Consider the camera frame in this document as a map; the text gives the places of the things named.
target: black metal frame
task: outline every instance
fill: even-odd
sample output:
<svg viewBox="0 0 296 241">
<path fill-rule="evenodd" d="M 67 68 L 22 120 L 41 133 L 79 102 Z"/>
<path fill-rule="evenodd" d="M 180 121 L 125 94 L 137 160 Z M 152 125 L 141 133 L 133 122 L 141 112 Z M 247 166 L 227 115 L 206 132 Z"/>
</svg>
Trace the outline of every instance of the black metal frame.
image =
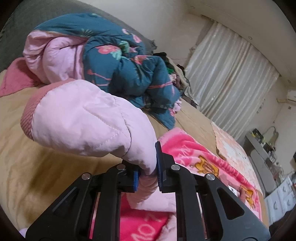
<svg viewBox="0 0 296 241">
<path fill-rule="evenodd" d="M 163 153 L 159 142 L 155 147 L 159 189 L 176 194 L 177 240 L 270 239 L 264 224 L 218 178 L 191 174 Z M 135 192 L 139 174 L 140 168 L 126 161 L 104 174 L 82 174 L 29 227 L 26 240 L 119 241 L 121 192 Z"/>
</svg>

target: ceiling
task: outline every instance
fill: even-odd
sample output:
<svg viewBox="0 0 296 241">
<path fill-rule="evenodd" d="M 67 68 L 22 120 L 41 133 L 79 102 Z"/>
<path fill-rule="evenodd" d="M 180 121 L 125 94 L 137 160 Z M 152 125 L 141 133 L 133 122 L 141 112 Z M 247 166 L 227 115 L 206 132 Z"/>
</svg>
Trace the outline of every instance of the ceiling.
<svg viewBox="0 0 296 241">
<path fill-rule="evenodd" d="M 187 0 L 191 14 L 205 15 L 241 35 L 296 86 L 296 33 L 272 0 Z"/>
</svg>

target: white wall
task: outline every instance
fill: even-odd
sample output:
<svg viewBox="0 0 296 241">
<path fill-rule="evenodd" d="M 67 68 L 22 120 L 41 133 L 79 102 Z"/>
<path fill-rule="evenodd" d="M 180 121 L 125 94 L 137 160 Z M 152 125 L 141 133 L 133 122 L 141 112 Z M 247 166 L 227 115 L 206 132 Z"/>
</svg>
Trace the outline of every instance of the white wall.
<svg viewBox="0 0 296 241">
<path fill-rule="evenodd" d="M 238 143 L 243 143 L 246 133 L 250 130 L 257 128 L 261 133 L 264 133 L 270 126 L 273 126 L 273 122 L 283 106 L 283 104 L 277 103 L 276 99 L 286 99 L 286 96 L 287 88 L 280 77 L 265 97 L 261 109 L 257 111 L 244 133 L 238 139 Z"/>
<path fill-rule="evenodd" d="M 186 14 L 174 28 L 173 35 L 165 47 L 165 52 L 174 63 L 185 67 L 189 60 L 190 48 L 199 43 L 213 22 L 205 16 Z"/>
<path fill-rule="evenodd" d="M 156 52 L 166 52 L 183 65 L 189 50 L 211 21 L 189 14 L 185 0 L 80 0 L 124 21 L 146 38 Z"/>
<path fill-rule="evenodd" d="M 296 151 L 296 106 L 283 104 L 274 126 L 279 132 L 276 141 L 277 161 L 284 169 L 284 173 L 288 174 L 295 169 L 293 155 Z"/>
</svg>

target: cartoon character print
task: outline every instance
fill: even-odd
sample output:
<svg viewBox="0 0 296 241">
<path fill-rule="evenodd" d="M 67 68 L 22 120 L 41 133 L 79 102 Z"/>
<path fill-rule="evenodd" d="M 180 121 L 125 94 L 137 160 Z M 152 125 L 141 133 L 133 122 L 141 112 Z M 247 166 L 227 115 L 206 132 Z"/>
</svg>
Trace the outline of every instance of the cartoon character print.
<svg viewBox="0 0 296 241">
<path fill-rule="evenodd" d="M 253 201 L 253 199 L 252 199 L 252 196 L 253 196 L 253 191 L 252 190 L 248 190 L 248 189 L 246 189 L 244 186 L 240 186 L 244 191 L 245 191 L 245 193 L 246 193 L 246 200 L 247 200 L 247 202 L 250 204 L 250 207 L 252 208 L 252 209 L 254 209 L 255 208 L 255 203 L 254 203 L 254 201 Z"/>
<path fill-rule="evenodd" d="M 208 174 L 212 173 L 216 177 L 219 176 L 219 168 L 217 168 L 215 165 L 208 163 L 207 160 L 203 156 L 198 157 L 201 162 L 198 162 L 195 164 L 196 169 L 198 169 L 198 173 Z"/>
</svg>

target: mirror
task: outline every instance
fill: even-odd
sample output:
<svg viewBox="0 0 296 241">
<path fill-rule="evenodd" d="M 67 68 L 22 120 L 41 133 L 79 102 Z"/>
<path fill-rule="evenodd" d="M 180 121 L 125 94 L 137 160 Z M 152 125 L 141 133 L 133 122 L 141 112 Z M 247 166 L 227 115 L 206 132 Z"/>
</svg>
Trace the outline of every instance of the mirror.
<svg viewBox="0 0 296 241">
<path fill-rule="evenodd" d="M 276 128 L 274 126 L 271 126 L 263 134 L 263 136 L 264 136 L 265 142 L 268 143 L 273 148 L 275 146 L 279 133 L 276 131 Z"/>
</svg>

